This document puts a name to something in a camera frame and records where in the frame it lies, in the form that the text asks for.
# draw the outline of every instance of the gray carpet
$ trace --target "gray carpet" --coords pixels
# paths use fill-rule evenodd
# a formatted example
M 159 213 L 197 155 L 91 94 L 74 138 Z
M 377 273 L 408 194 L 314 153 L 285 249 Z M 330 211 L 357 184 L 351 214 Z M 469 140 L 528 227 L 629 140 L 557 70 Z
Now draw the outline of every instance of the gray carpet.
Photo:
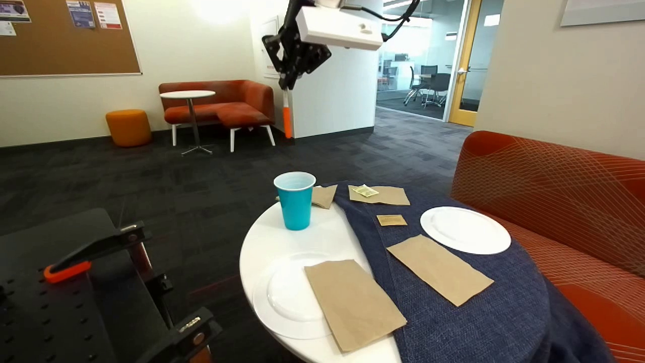
M 105 208 L 123 227 L 143 223 L 159 273 L 175 290 L 168 309 L 182 320 L 197 306 L 214 311 L 225 334 L 217 361 L 294 361 L 249 306 L 238 254 L 246 230 L 274 204 L 272 177 L 286 170 L 313 172 L 321 184 L 417 184 L 450 194 L 469 129 L 377 110 L 367 132 L 309 138 L 271 148 L 265 132 L 240 133 L 228 153 L 228 133 L 201 128 L 216 153 L 180 155 L 170 133 L 154 143 L 119 149 L 112 140 L 85 140 L 0 149 L 0 235 L 86 208 Z M 180 146 L 191 146 L 189 129 Z
M 409 101 L 408 106 L 404 104 L 408 100 L 408 91 L 394 91 L 388 88 L 379 88 L 377 91 L 377 106 L 386 110 L 396 110 L 404 113 L 415 113 L 421 117 L 433 117 L 442 120 L 444 117 L 444 107 L 438 106 L 423 106 L 423 96 L 420 96 L 415 101 Z

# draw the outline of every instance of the table leg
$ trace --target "table leg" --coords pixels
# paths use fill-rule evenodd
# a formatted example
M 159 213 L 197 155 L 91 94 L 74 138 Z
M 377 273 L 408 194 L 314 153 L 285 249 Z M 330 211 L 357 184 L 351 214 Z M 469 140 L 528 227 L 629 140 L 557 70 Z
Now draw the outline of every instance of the table leg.
M 194 110 L 194 100 L 188 100 L 188 112 L 189 112 L 189 120 L 191 120 L 191 126 L 194 126 L 194 136 L 195 136 L 195 146 L 182 151 L 182 155 L 188 155 L 191 151 L 197 151 L 201 149 L 203 153 L 214 153 L 212 149 L 205 149 L 200 142 L 200 129 L 197 129 L 197 117 L 195 117 L 195 110 Z

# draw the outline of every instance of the white table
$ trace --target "white table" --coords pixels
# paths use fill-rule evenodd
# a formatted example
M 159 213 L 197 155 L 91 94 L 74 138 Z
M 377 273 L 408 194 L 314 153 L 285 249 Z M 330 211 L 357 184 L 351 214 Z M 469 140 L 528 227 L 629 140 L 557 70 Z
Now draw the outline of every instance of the white table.
M 200 129 L 197 129 L 197 120 L 195 120 L 195 110 L 194 110 L 194 100 L 203 100 L 203 98 L 214 98 L 216 91 L 201 91 L 201 89 L 195 89 L 195 91 L 170 91 L 170 94 L 161 94 L 161 100 L 183 100 L 188 104 L 188 110 L 189 110 L 189 121 L 191 121 L 191 128 L 194 128 L 194 136 L 195 136 L 195 146 L 182 151 L 182 155 L 188 155 L 191 151 L 197 151 L 201 149 L 203 153 L 214 153 L 210 149 L 205 149 L 201 143 L 200 143 Z
M 340 208 L 313 208 L 310 227 L 293 232 L 282 224 L 281 204 L 274 204 L 255 223 L 244 239 L 240 252 L 243 286 L 263 325 L 305 361 L 401 361 L 394 337 L 343 355 L 326 330 L 321 306 L 314 302 L 305 270 L 299 268 L 299 264 L 346 258 L 357 260 L 369 270 L 362 245 Z M 297 315 L 300 324 L 289 330 L 291 320 L 282 322 L 281 313 L 285 313 L 285 318 Z M 321 337 L 314 337 L 319 325 L 323 325 L 325 331 Z

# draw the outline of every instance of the white plate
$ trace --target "white plate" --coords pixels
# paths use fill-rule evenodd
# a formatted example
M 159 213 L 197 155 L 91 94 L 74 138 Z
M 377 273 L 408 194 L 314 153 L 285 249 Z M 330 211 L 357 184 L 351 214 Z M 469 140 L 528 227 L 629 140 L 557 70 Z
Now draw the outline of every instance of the white plate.
M 431 208 L 421 217 L 421 228 L 440 245 L 469 254 L 500 254 L 511 247 L 502 224 L 466 208 Z
M 265 273 L 257 292 L 257 313 L 265 328 L 299 341 L 330 335 L 305 275 L 305 267 L 325 260 L 328 258 L 319 254 L 299 254 L 279 260 Z

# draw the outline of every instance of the cork board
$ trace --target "cork board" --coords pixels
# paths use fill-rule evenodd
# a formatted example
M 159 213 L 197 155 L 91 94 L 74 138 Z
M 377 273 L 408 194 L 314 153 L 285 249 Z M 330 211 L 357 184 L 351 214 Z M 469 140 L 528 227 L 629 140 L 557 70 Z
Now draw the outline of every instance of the cork board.
M 10 20 L 14 37 L 0 37 L 0 76 L 142 74 L 122 0 L 18 2 L 28 15 Z M 76 22 L 78 4 L 95 26 Z

